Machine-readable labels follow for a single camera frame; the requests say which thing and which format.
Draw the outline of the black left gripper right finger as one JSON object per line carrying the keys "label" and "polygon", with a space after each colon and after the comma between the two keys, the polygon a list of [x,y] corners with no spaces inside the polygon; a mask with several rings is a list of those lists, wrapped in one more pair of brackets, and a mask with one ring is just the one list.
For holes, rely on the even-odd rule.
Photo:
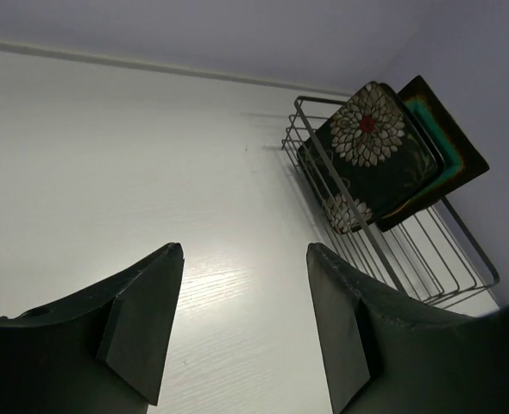
{"label": "black left gripper right finger", "polygon": [[343,413],[383,372],[361,299],[368,277],[321,243],[308,246],[306,263],[330,403]]}

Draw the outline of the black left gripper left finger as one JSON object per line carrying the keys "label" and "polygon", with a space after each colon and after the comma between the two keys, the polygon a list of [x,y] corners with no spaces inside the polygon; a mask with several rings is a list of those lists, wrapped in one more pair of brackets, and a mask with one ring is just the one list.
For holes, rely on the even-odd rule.
{"label": "black left gripper left finger", "polygon": [[183,277],[183,249],[171,242],[118,274],[97,351],[100,360],[149,405],[157,405]]}

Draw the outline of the black floral square plate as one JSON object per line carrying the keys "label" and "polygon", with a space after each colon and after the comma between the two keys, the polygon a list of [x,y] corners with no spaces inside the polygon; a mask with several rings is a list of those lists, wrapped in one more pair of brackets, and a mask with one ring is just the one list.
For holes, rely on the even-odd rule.
{"label": "black floral square plate", "polygon": [[366,83],[311,139],[298,163],[338,234],[357,232],[403,206],[443,171],[443,157],[393,89]]}

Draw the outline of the teal brown square plate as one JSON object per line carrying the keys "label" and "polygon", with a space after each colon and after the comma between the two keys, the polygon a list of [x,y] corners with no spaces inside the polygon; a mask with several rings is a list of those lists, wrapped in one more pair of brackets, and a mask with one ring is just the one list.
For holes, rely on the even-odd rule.
{"label": "teal brown square plate", "polygon": [[399,97],[436,145],[443,158],[443,170],[422,191],[377,222],[383,232],[431,207],[489,170],[487,161],[422,76],[416,76],[402,88]]}

